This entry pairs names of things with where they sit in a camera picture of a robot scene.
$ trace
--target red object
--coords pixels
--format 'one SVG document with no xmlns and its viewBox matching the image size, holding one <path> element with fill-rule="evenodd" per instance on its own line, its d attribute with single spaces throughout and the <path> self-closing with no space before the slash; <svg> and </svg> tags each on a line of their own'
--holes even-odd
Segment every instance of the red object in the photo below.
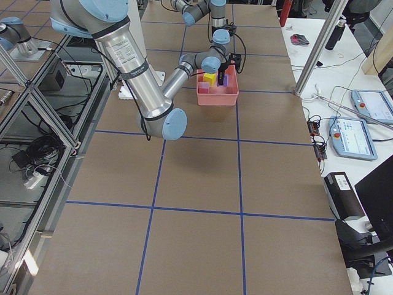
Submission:
<svg viewBox="0 0 393 295">
<path fill-rule="evenodd" d="M 198 105 L 200 106 L 234 106 L 239 95 L 238 80 L 236 78 L 236 69 L 230 65 L 225 74 L 228 75 L 228 86 L 210 86 L 209 93 L 202 93 L 199 82 L 203 81 L 203 75 L 196 77 L 196 95 Z"/>
<path fill-rule="evenodd" d="M 282 11 L 280 15 L 280 26 L 285 26 L 287 22 L 287 18 L 290 12 L 290 8 L 292 7 L 293 0 L 285 0 L 284 5 L 282 6 Z"/>
</svg>

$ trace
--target yellow block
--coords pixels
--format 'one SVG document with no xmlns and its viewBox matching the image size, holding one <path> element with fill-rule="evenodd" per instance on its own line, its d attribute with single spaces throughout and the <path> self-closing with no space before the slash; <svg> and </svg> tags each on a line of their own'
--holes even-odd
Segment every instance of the yellow block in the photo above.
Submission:
<svg viewBox="0 0 393 295">
<path fill-rule="evenodd" d="M 209 82 L 210 86 L 216 85 L 217 74 L 203 74 L 203 82 Z"/>
</svg>

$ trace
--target brown cardboard table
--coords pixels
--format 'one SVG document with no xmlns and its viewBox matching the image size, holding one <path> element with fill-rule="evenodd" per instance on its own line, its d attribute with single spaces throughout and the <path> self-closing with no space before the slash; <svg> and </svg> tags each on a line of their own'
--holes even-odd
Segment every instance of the brown cardboard table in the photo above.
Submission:
<svg viewBox="0 0 393 295">
<path fill-rule="evenodd" d="M 352 294 L 275 9 L 227 17 L 249 52 L 237 105 L 198 106 L 193 78 L 184 137 L 147 142 L 113 93 L 30 294 Z M 142 28 L 167 75 L 209 46 L 207 19 L 158 1 Z"/>
</svg>

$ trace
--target black box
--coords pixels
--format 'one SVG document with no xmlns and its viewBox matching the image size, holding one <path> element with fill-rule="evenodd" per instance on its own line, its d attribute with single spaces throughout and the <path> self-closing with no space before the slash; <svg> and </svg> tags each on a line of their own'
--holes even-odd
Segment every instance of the black box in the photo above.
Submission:
<svg viewBox="0 0 393 295">
<path fill-rule="evenodd" d="M 363 208 L 345 172 L 329 173 L 324 180 L 330 207 L 337 218 L 342 220 L 357 220 L 365 216 Z"/>
</svg>

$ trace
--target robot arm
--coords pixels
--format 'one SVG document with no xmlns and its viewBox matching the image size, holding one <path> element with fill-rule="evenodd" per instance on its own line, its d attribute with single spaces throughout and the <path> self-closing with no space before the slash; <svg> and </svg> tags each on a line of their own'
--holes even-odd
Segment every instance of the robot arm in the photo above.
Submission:
<svg viewBox="0 0 393 295">
<path fill-rule="evenodd" d="M 186 26 L 194 25 L 198 20 L 211 13 L 212 32 L 225 26 L 226 0 L 200 0 L 194 6 L 186 0 L 171 0 L 173 9 L 182 13 Z"/>
<path fill-rule="evenodd" d="M 185 55 L 160 88 L 130 33 L 127 4 L 128 0 L 52 0 L 52 26 L 62 33 L 102 43 L 135 94 L 141 129 L 152 136 L 176 140 L 185 131 L 187 116 L 183 110 L 174 109 L 173 97 L 196 69 L 214 73 L 225 62 L 229 34 L 217 31 L 208 52 Z"/>
<path fill-rule="evenodd" d="M 25 56 L 38 51 L 23 22 L 17 17 L 6 17 L 0 20 L 0 44 L 6 50 L 11 50 L 18 45 L 20 53 Z"/>
</svg>

